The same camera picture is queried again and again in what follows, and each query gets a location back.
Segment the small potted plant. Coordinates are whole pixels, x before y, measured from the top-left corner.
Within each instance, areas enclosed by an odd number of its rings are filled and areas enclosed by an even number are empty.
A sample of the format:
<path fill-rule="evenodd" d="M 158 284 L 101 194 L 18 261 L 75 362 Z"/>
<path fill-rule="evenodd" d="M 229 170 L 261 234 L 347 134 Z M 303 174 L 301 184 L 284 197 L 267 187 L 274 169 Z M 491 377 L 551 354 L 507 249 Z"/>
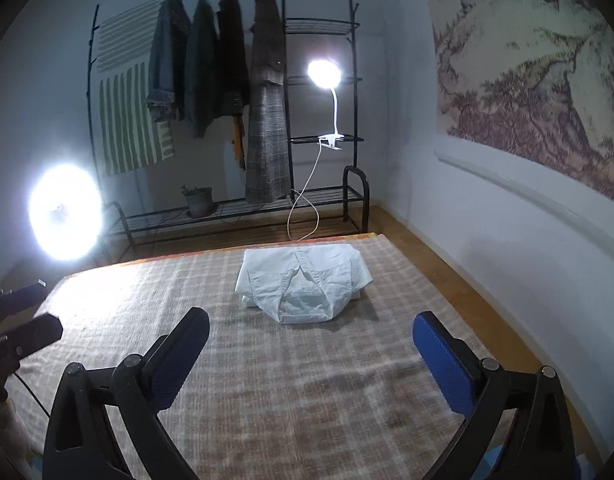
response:
<path fill-rule="evenodd" d="M 205 186 L 205 188 L 188 188 L 186 185 L 182 185 L 181 193 L 185 198 L 191 218 L 207 217 L 216 209 L 213 200 L 213 189 L 210 186 Z"/>

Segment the green striped hanging cloth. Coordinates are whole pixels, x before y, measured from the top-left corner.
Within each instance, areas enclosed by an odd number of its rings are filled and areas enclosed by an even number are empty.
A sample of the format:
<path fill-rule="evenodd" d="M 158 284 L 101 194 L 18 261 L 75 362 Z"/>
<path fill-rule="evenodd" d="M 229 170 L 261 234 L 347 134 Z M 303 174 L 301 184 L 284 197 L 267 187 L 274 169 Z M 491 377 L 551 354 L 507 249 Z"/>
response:
<path fill-rule="evenodd" d="M 98 166 L 106 177 L 175 156 L 168 122 L 154 122 L 147 108 L 148 69 L 157 0 L 102 22 L 94 35 L 93 108 L 98 113 Z"/>

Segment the white shirt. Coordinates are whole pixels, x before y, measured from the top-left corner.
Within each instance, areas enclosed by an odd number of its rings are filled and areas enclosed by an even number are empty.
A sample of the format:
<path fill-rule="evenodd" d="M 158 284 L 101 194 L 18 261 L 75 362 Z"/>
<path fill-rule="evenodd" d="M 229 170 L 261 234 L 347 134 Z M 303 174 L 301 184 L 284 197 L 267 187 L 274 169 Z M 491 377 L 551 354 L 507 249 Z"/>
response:
<path fill-rule="evenodd" d="M 348 243 L 247 249 L 234 292 L 283 325 L 334 320 L 373 282 L 361 253 Z"/>

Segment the black metal clothes rack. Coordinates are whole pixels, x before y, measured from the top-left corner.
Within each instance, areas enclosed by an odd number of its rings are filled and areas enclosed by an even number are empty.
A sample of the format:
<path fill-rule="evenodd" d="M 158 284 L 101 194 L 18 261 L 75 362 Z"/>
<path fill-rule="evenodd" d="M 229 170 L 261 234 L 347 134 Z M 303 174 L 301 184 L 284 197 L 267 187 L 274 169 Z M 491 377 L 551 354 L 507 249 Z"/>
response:
<path fill-rule="evenodd" d="M 155 3 L 160 3 L 165 0 L 153 0 L 145 3 L 143 6 L 136 6 L 134 9 L 128 10 L 121 14 L 131 14 L 130 18 L 133 18 L 133 14 L 136 14 L 143 8 L 151 6 Z M 191 212 L 188 206 L 180 206 L 169 209 L 154 210 L 141 212 L 141 214 L 126 214 L 124 208 L 117 200 L 106 200 L 105 193 L 101 180 L 101 157 L 98 157 L 98 144 L 101 144 L 104 148 L 103 136 L 101 136 L 100 142 L 95 139 L 93 118 L 92 118 L 92 73 L 93 67 L 98 62 L 98 58 L 103 58 L 103 32 L 102 28 L 112 27 L 116 23 L 120 23 L 120 14 L 112 16 L 104 22 L 98 22 L 98 14 L 100 13 L 100 5 L 97 4 L 94 9 L 92 25 L 90 29 L 90 39 L 88 42 L 88 75 L 86 75 L 86 109 L 88 110 L 88 126 L 89 126 L 89 140 L 92 153 L 92 159 L 95 164 L 95 179 L 98 183 L 98 187 L 101 188 L 103 196 L 103 217 L 111 209 L 115 210 L 115 217 L 108 226 L 103 223 L 103 230 L 100 237 L 100 242 L 107 242 L 107 240 L 113 240 L 117 242 L 120 237 L 126 239 L 126 245 L 124 249 L 118 254 L 117 262 L 126 257 L 128 252 L 136 255 L 136 252 L 141 247 L 154 247 L 156 244 L 169 244 L 180 242 L 180 240 L 192 240 L 201 236 L 218 236 L 230 232 L 240 232 L 253 229 L 275 229 L 281 226 L 281 221 L 278 219 L 279 214 L 283 212 L 287 213 L 287 218 L 290 219 L 292 214 L 298 210 L 311 208 L 319 211 L 318 208 L 339 208 L 339 213 L 334 216 L 324 216 L 320 212 L 315 212 L 317 218 L 317 225 L 321 226 L 322 222 L 347 222 L 350 228 L 344 228 L 348 231 L 353 228 L 354 233 L 367 233 L 369 229 L 370 218 L 370 184 L 365 171 L 362 171 L 358 165 L 358 144 L 365 142 L 365 139 L 359 134 L 359 89 L 358 84 L 363 81 L 362 77 L 358 74 L 358 53 L 357 53 L 357 29 L 360 24 L 356 20 L 358 2 L 355 0 L 347 0 L 347 12 L 348 18 L 318 18 L 317 16 L 290 16 L 286 10 L 287 0 L 280 0 L 280 15 L 282 21 L 283 31 L 283 44 L 287 49 L 287 37 L 339 37 L 344 38 L 349 44 L 350 50 L 350 64 L 348 70 L 343 70 L 342 79 L 339 86 L 343 86 L 344 92 L 351 92 L 350 106 L 353 109 L 351 114 L 351 123 L 348 131 L 340 133 L 341 136 L 334 142 L 334 148 L 328 146 L 328 150 L 339 150 L 339 144 L 349 144 L 351 146 L 351 159 L 350 164 L 346 165 L 342 169 L 342 181 L 338 185 L 326 185 L 316 186 L 315 188 L 309 188 L 310 184 L 307 184 L 304 194 L 301 194 L 301 190 L 292 190 L 289 197 L 279 198 L 270 203 L 264 203 L 259 205 L 253 205 L 247 203 L 245 197 L 230 198 L 229 200 L 215 200 L 214 209 L 209 211 L 206 216 L 196 218 L 191 216 Z M 320 145 L 323 143 L 320 139 L 321 136 L 315 129 L 309 130 L 307 126 L 298 125 L 298 129 L 294 131 L 295 125 L 292 124 L 292 120 L 308 118 L 307 112 L 313 112 L 314 108 L 308 107 L 307 104 L 301 103 L 295 104 L 292 112 L 292 97 L 290 88 L 311 88 L 312 84 L 316 84 L 307 75 L 307 68 L 305 68 L 305 74 L 291 75 L 287 63 L 287 54 L 285 50 L 284 57 L 284 72 L 283 72 L 283 112 L 286 125 L 286 146 L 287 157 L 289 161 L 289 169 L 287 170 L 290 175 L 290 181 L 295 184 L 295 166 L 296 160 L 293 155 L 293 149 L 295 146 L 302 145 Z M 349 183 L 349 176 L 353 174 L 359 179 L 361 184 L 361 190 L 357 190 L 354 185 Z M 357 221 L 356 218 L 350 215 L 349 204 L 360 204 L 361 217 Z M 204 223 L 217 223 L 227 226 L 226 228 L 218 231 L 206 231 L 204 228 L 198 228 Z M 169 231 L 181 230 L 183 234 L 161 237 L 159 234 L 167 234 Z"/>

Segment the black hanging jacket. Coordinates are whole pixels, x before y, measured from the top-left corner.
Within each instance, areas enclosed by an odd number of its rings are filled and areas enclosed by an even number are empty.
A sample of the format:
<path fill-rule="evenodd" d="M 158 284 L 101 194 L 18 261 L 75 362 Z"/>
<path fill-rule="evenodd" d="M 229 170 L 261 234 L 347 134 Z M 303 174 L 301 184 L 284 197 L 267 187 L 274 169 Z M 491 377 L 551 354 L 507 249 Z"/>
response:
<path fill-rule="evenodd" d="M 251 102 L 251 83 L 246 63 L 244 30 L 239 0 L 220 0 L 218 18 L 218 105 L 217 117 L 229 116 L 233 122 L 234 158 L 246 169 L 243 139 L 244 107 Z"/>

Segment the landscape wall painting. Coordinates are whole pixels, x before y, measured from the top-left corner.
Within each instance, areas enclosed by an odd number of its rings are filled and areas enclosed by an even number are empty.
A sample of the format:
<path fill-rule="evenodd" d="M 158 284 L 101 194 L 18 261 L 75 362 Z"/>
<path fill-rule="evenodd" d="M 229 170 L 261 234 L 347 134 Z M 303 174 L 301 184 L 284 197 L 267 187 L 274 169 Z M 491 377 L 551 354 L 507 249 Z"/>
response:
<path fill-rule="evenodd" d="M 442 133 L 614 202 L 614 31 L 592 0 L 427 0 Z"/>

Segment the beige plaid bed blanket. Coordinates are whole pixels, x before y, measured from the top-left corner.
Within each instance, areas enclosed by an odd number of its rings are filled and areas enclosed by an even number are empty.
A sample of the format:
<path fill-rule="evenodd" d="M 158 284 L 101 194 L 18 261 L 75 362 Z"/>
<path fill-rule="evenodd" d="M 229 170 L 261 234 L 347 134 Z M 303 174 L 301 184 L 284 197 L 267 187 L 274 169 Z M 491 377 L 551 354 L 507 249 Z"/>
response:
<path fill-rule="evenodd" d="M 8 391 L 41 446 L 64 367 L 145 350 L 192 307 L 211 334 L 163 422 L 204 479 L 419 479 L 459 426 L 411 339 L 432 311 L 484 344 L 384 236 L 354 240 L 373 282 L 331 322 L 283 326 L 235 295 L 238 250 L 143 260 L 58 284 L 44 310 L 64 334 L 22 362 Z"/>

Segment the dark green jacket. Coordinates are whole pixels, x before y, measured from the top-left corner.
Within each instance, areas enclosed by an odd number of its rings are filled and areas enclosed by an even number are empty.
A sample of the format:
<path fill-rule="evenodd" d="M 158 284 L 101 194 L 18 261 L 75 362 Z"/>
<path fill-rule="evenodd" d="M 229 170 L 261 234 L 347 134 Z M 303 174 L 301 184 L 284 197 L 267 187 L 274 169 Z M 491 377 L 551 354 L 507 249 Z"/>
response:
<path fill-rule="evenodd" d="M 185 119 L 202 139 L 215 118 L 217 104 L 215 14 L 208 0 L 197 1 L 185 53 Z"/>

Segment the blue denim jacket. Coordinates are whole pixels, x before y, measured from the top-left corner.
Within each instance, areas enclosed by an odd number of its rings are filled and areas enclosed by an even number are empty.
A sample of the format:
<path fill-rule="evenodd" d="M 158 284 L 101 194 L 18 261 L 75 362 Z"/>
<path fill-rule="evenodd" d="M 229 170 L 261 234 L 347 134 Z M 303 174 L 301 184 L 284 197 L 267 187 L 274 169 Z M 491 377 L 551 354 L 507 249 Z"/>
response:
<path fill-rule="evenodd" d="M 182 0 L 159 7 L 150 64 L 146 105 L 153 122 L 185 118 L 185 58 L 191 21 Z"/>

